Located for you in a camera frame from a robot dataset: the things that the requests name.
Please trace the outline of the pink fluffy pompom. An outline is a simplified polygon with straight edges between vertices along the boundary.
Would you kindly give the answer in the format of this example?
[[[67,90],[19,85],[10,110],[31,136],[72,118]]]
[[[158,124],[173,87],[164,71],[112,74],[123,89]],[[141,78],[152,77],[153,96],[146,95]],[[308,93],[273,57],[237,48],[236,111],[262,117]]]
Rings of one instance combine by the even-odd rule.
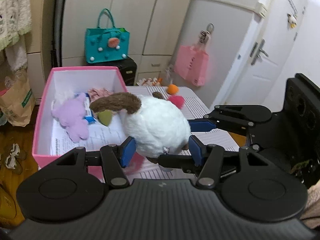
[[[173,103],[178,109],[182,109],[184,106],[184,97],[180,95],[171,95],[168,97],[168,101]]]

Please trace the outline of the white brown plush dog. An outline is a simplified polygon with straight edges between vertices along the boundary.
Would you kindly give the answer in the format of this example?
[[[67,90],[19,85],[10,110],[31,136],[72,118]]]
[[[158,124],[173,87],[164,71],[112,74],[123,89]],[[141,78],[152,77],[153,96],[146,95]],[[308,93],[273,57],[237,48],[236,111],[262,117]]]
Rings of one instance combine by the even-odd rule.
[[[126,111],[125,134],[135,139],[136,152],[153,163],[160,155],[180,154],[189,149],[189,122],[168,100],[122,92],[98,98],[90,109],[94,113]]]

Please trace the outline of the green egg sponge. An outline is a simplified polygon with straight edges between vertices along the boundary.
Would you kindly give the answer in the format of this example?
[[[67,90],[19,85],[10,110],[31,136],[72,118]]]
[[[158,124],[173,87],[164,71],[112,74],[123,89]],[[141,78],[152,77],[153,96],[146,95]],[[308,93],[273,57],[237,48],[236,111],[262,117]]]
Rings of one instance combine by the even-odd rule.
[[[110,110],[104,110],[97,113],[97,117],[101,124],[103,124],[104,126],[108,126],[112,121],[113,113]]]

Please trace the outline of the blue wet wipes pack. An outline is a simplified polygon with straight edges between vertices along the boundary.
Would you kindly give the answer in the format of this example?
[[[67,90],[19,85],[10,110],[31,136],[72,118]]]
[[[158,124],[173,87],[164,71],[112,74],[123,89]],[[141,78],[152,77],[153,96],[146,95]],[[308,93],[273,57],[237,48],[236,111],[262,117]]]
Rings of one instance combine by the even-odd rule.
[[[84,119],[88,121],[89,124],[94,124],[96,123],[96,118],[94,117],[93,112],[91,111],[89,105],[90,105],[90,97],[88,93],[85,93],[85,100],[84,100],[84,108],[86,111],[86,114],[84,116]]]

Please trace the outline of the orange egg sponge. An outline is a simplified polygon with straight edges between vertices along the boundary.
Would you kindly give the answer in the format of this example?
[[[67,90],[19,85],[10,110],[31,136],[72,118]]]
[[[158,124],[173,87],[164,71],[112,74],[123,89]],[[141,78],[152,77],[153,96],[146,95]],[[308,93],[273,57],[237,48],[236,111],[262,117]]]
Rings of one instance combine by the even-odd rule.
[[[175,95],[179,92],[179,88],[175,84],[170,84],[167,87],[167,93],[170,95]]]

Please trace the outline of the purple plush toy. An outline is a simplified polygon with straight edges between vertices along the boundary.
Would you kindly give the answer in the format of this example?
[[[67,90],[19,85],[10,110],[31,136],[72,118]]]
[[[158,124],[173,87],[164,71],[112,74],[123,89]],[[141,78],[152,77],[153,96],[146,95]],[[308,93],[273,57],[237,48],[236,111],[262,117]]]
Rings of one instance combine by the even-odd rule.
[[[56,105],[52,110],[52,116],[65,128],[72,142],[87,140],[89,137],[88,121],[84,119],[85,93],[80,93],[74,98],[67,99],[63,104]]]

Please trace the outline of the pink floral scrunchie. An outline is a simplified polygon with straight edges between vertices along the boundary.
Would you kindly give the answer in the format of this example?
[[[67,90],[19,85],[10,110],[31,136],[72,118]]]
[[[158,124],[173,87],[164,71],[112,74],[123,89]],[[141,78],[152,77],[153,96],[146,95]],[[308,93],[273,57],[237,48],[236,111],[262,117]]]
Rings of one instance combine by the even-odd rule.
[[[107,97],[113,94],[113,92],[107,90],[106,88],[100,88],[100,89],[91,88],[88,90],[87,93],[89,95],[90,102],[93,102],[99,98]]]

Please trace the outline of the pink tote bag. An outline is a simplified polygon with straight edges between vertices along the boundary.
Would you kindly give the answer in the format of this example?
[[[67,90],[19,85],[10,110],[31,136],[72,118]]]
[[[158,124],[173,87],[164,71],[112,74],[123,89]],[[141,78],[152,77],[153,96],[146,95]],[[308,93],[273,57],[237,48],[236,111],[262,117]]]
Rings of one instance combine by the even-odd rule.
[[[179,47],[174,64],[174,72],[197,87],[203,86],[206,82],[209,62],[206,46],[210,38],[210,32],[202,30],[197,43]]]

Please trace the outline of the black suitcase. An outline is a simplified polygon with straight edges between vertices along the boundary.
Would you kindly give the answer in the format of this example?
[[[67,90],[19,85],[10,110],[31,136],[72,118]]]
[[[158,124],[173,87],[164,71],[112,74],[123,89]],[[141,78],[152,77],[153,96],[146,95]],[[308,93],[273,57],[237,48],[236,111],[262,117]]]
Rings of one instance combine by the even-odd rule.
[[[137,64],[135,61],[128,57],[122,60],[87,63],[88,66],[112,66],[117,67],[121,73],[121,76],[127,86],[133,86],[136,77]]]

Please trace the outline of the brown slippers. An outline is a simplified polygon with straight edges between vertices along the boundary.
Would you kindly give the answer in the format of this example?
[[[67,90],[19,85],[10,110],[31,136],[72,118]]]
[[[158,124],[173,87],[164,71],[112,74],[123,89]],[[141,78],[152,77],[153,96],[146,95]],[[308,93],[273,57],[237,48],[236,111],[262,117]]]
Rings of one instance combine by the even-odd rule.
[[[13,173],[20,175],[23,171],[20,161],[25,160],[27,153],[20,148],[19,144],[13,143],[9,147],[9,155],[4,159],[4,165]]]

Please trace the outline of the brown paper bag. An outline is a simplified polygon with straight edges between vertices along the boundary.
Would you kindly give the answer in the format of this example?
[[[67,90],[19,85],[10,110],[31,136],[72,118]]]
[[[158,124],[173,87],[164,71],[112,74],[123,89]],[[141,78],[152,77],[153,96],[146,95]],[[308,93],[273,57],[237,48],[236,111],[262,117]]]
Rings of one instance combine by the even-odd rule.
[[[25,69],[18,70],[11,86],[1,94],[1,111],[12,126],[29,124],[35,107],[35,97]]]

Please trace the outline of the beige wooden wardrobe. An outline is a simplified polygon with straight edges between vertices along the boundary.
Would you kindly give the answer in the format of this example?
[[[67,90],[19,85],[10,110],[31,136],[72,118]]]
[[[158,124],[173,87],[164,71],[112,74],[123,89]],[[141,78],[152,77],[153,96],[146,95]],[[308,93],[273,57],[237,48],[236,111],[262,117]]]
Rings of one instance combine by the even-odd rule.
[[[62,29],[62,66],[84,66],[85,31],[97,26],[107,8],[115,26],[130,33],[129,57],[136,79],[158,77],[170,63],[190,0],[66,0]],[[107,15],[102,28],[111,27]]]

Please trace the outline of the white door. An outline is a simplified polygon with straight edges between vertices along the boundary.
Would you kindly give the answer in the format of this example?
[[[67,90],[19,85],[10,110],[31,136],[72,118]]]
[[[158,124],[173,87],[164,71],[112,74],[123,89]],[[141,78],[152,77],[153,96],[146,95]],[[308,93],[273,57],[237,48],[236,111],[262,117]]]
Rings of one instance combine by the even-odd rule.
[[[265,40],[263,50],[255,65],[249,56],[244,70],[229,93],[227,105],[261,105],[291,53],[299,28],[303,22],[308,0],[272,0],[266,23],[256,42]]]

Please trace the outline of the metal wall hook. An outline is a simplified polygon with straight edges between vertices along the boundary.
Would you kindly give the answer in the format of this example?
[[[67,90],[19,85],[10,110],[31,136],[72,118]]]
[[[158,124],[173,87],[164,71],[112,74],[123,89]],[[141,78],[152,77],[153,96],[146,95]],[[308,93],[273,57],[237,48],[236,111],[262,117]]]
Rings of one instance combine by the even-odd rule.
[[[206,32],[210,33],[210,35],[212,35],[214,31],[214,25],[212,23],[209,23],[206,27]]]

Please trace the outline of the white light switch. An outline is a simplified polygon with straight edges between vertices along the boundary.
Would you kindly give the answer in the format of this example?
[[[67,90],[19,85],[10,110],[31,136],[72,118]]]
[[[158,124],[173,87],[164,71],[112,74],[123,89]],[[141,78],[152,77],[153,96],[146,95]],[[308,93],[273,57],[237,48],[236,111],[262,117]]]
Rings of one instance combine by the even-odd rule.
[[[265,18],[267,15],[267,8],[263,3],[257,2],[254,8],[254,13],[260,18]]]

